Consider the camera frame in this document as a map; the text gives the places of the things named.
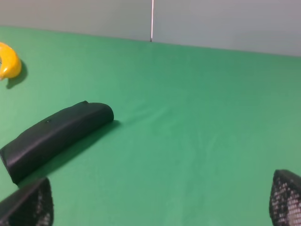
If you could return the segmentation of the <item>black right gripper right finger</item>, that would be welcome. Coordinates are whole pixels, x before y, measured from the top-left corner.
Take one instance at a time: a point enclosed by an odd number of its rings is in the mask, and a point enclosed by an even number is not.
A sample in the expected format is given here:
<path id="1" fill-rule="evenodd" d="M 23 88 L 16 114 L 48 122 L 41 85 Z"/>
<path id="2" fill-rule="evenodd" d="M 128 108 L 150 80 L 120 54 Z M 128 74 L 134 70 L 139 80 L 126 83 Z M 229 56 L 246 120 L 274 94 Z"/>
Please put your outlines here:
<path id="1" fill-rule="evenodd" d="M 301 177 L 289 170 L 274 172 L 269 199 L 269 215 L 274 226 L 301 224 Z"/>

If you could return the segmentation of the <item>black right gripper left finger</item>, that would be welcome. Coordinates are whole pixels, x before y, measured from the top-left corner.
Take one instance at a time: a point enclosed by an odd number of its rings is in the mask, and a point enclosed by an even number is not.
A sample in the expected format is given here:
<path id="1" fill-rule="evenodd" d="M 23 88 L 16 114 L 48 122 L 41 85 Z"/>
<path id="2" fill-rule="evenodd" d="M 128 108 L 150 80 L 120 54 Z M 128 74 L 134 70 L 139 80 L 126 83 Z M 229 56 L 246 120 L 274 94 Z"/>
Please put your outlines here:
<path id="1" fill-rule="evenodd" d="M 51 226 L 54 203 L 48 178 L 29 183 L 0 202 L 2 226 Z"/>

